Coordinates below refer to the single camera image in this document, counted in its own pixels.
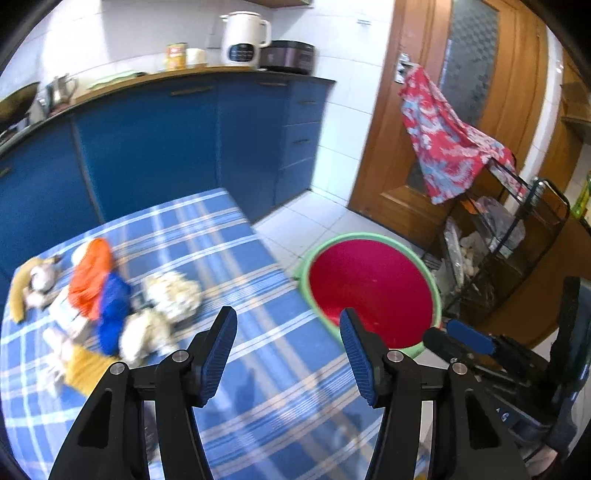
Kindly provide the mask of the yellow foam net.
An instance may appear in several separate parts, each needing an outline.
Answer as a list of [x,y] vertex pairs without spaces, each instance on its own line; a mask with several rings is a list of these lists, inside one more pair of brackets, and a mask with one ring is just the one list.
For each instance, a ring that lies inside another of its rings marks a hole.
[[65,364],[64,383],[89,397],[108,368],[119,359],[74,345]]

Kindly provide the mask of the white paper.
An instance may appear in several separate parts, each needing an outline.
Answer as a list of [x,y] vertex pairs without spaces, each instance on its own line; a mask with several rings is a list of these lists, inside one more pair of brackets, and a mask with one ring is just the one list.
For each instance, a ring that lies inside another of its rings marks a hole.
[[204,296],[197,281],[177,271],[150,274],[141,285],[145,300],[171,324],[197,313]]
[[150,355],[167,356],[178,346],[167,319],[153,308],[144,308],[126,317],[118,349],[121,360],[135,368]]

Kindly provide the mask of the white paper box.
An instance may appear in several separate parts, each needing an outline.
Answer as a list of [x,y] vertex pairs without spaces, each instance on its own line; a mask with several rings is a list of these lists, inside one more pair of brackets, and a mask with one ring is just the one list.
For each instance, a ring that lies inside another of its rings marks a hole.
[[48,314],[70,340],[84,343],[91,336],[91,321],[70,303],[68,286],[49,305]]

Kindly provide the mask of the blue knitted cloth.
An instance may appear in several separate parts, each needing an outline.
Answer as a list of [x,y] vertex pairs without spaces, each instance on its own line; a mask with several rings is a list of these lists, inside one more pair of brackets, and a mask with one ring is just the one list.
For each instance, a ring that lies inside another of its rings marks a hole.
[[107,356],[118,353],[119,337],[129,315],[131,287],[112,271],[106,277],[99,301],[97,334],[100,349]]

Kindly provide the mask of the orange mesh net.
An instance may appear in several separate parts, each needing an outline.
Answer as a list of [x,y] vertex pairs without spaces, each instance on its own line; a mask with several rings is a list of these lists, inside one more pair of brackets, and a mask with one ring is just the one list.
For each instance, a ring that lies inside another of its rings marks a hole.
[[91,240],[80,262],[75,266],[68,288],[71,306],[91,321],[99,319],[104,283],[113,269],[113,256],[104,238]]

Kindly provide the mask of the red bucket green rim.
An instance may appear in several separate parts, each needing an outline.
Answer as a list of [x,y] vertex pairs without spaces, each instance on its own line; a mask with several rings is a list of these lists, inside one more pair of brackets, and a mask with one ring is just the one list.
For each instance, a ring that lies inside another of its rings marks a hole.
[[412,358],[423,353],[423,335],[442,323],[442,300],[426,264],[410,247],[388,236],[353,232],[322,243],[297,273],[301,295],[335,338],[348,307],[363,327],[391,349]]

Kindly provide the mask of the blue plaid tablecloth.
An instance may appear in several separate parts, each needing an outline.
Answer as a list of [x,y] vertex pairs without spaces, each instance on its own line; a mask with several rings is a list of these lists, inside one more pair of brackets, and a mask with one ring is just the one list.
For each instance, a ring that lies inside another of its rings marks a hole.
[[[245,215],[222,189],[120,217],[37,254],[63,255],[105,238],[120,274],[140,291],[156,272],[176,271],[204,290],[197,313],[172,327],[179,347],[211,327],[219,309],[238,314],[228,365],[195,419],[215,479],[363,479],[381,412],[360,396],[342,343],[325,328]],[[31,479],[47,479],[86,398],[43,385],[51,349],[48,312],[1,326],[1,409],[9,445]]]

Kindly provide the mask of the ginger root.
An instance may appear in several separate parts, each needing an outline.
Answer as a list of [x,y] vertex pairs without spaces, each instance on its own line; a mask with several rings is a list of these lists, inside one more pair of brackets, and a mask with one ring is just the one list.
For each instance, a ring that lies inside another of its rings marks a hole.
[[28,285],[23,289],[27,309],[46,309],[58,296],[54,290],[57,282],[57,269],[52,263],[42,263],[30,271]]

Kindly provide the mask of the yellow banana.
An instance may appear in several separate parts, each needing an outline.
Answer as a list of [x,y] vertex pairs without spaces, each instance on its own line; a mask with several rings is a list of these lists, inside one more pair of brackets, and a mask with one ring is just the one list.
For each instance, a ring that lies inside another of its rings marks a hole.
[[30,309],[27,309],[25,306],[24,296],[23,296],[23,289],[28,285],[29,278],[30,278],[30,271],[34,266],[40,265],[42,263],[52,263],[55,265],[57,269],[57,273],[59,275],[59,268],[58,264],[62,260],[60,255],[54,255],[47,259],[42,259],[40,257],[33,257],[27,260],[24,264],[22,264],[15,272],[11,286],[8,293],[8,307],[11,315],[11,319],[15,323],[22,322],[26,317],[26,312]]

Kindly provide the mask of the red floral cloth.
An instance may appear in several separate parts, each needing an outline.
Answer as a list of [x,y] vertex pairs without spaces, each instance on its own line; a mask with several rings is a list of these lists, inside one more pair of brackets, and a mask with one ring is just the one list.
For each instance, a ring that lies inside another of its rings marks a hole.
[[525,193],[514,178],[510,149],[461,120],[422,66],[409,70],[400,96],[403,124],[432,204],[464,194],[485,168],[511,193]]

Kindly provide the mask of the wooden door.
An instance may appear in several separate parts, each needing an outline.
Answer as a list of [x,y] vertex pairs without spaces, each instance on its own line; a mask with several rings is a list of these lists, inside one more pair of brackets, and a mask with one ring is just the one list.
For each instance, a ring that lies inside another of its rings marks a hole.
[[520,1],[398,2],[349,208],[426,247],[464,194],[498,194],[532,143],[547,54]]

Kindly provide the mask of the dark rice cooker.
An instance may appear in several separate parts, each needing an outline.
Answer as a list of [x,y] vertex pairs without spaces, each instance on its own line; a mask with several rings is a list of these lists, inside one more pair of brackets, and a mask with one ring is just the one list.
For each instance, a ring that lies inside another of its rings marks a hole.
[[274,72],[311,75],[315,46],[294,40],[273,40],[260,50],[259,67]]

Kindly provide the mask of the steel teapot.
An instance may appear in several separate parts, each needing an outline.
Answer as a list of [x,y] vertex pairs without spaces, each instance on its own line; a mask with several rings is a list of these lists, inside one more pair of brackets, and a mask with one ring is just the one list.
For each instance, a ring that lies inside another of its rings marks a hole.
[[46,85],[49,107],[55,109],[69,105],[78,85],[78,79],[75,77],[68,75],[55,77]]

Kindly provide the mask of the white electric kettle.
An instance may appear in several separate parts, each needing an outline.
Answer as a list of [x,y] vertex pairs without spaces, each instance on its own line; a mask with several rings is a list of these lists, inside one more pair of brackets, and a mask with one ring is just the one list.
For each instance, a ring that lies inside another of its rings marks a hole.
[[221,15],[221,21],[221,64],[259,68],[260,51],[271,43],[270,22],[249,11]]

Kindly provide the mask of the yellow labelled jar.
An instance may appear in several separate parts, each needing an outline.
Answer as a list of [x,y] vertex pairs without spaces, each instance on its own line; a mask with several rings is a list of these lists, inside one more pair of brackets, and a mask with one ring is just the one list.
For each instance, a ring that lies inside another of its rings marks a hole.
[[186,50],[187,44],[185,42],[172,43],[166,46],[166,70],[176,71],[186,68]]

